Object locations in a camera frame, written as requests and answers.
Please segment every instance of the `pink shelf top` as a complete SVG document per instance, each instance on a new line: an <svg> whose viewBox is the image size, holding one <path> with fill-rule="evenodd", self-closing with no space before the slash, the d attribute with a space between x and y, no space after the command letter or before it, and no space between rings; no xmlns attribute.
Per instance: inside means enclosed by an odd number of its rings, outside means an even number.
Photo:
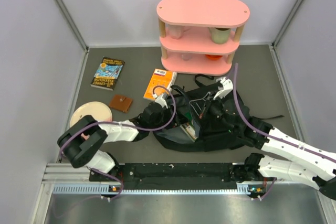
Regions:
<svg viewBox="0 0 336 224"><path fill-rule="evenodd" d="M163 22L182 26L234 28L250 16L239 0L162 0L156 11Z"/></svg>
<svg viewBox="0 0 336 224"><path fill-rule="evenodd" d="M173 52L194 52L198 54L210 55L228 55L236 51L239 42L234 42L234 31L231 31L229 40L224 44L216 44L211 40L211 34L207 27L186 27L186 31L180 39L173 39L169 35L169 27L167 36L160 37L161 45Z"/></svg>
<svg viewBox="0 0 336 224"><path fill-rule="evenodd" d="M190 60L183 60L178 52L168 52L168 58L161 58L165 69L178 73L202 73L211 76L222 76L229 72L232 64L225 62L226 56L219 60L209 60L205 55L192 54Z"/></svg>

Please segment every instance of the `pink shelf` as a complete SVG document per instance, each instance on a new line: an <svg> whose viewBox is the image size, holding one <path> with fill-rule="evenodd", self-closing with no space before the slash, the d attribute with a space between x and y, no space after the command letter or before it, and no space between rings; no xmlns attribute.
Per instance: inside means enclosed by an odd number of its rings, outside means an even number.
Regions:
<svg viewBox="0 0 336 224"><path fill-rule="evenodd" d="M162 0L156 11L163 22L182 26L234 28L250 16L239 0Z"/></svg>
<svg viewBox="0 0 336 224"><path fill-rule="evenodd" d="M212 76L222 76L229 72L231 63L225 62L226 56L219 60L209 60L205 55L193 54L190 60L183 60L178 52L168 52L168 58L161 57L165 69L179 73L202 73Z"/></svg>
<svg viewBox="0 0 336 224"><path fill-rule="evenodd" d="M161 45L173 52L194 52L198 54L210 55L228 55L236 51L239 47L239 42L234 42L234 31L231 31L229 40L224 44L216 44L211 40L211 35L207 27L187 27L182 38L173 39L169 36L160 37Z"/></svg>

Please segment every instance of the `bag handle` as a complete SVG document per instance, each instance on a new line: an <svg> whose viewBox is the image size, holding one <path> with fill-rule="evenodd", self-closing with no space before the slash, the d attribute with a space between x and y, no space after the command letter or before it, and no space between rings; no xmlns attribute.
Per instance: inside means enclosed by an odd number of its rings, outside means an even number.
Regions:
<svg viewBox="0 0 336 224"><path fill-rule="evenodd" d="M200 87L204 87L205 85L204 85L203 83L201 83L200 81L197 80L198 77L205 77L205 78L207 78L207 79L209 79L209 80L214 80L214 79L215 79L215 77L213 77L213 76L206 76L205 74L201 74L201 73L195 75L194 80L195 80L195 83L197 84L197 86L198 86L199 88L200 88Z"/></svg>

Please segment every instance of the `bag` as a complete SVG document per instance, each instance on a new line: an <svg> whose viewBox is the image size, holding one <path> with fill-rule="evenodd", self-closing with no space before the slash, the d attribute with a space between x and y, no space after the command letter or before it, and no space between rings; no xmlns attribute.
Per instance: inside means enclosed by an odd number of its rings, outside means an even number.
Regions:
<svg viewBox="0 0 336 224"><path fill-rule="evenodd" d="M236 149L244 146L239 140L238 133L234 133L230 130L227 123L223 123L221 120L207 112L205 117L200 116L204 104L207 102L206 95L210 93L216 93L218 87L221 86L220 82L204 85L197 80L198 77L206 77L213 80L214 77L205 76L203 74L197 74L195 76L195 83L199 88L185 92L179 86L173 85L172 89L179 94L174 95L176 102L176 114L175 117L180 121L178 125L171 129L164 129L161 131L155 131L154 136L156 139L167 149L180 151L180 152L209 152L223 149ZM242 106L243 101L239 94L237 94L239 104ZM168 98L167 104L172 104L172 99ZM217 103L233 102L233 93L230 92L221 101L211 101ZM193 140L189 134L186 133L182 124L189 123L193 126L196 140Z"/></svg>

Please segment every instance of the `robotic arm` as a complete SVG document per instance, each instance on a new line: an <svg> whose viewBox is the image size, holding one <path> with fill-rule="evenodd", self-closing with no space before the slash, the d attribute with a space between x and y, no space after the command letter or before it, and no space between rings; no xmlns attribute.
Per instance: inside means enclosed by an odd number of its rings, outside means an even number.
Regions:
<svg viewBox="0 0 336 224"><path fill-rule="evenodd" d="M218 92L208 94L213 100L220 100L233 90L229 79L221 78L217 81L220 82ZM146 129L167 124L174 113L167 105L165 96L165 93L160 95L138 117L124 122L98 125L99 123L92 116L84 116L64 133L57 143L74 168L88 166L103 173L116 175L120 168L118 162L110 154L100 151L100 146L108 142L139 141L148 136L149 131ZM222 113L218 113L217 108L208 110L212 114L218 114L217 118L225 121L225 117ZM175 116L165 129L172 128L177 123ZM287 136L258 118L250 117L248 123L258 131L248 127L244 130L240 129L239 139L244 145L274 153L288 161L252 153L243 165L233 165L230 171L232 181L282 178L306 184L336 200L335 153L319 150ZM85 140L83 135L89 136L88 139Z"/></svg>

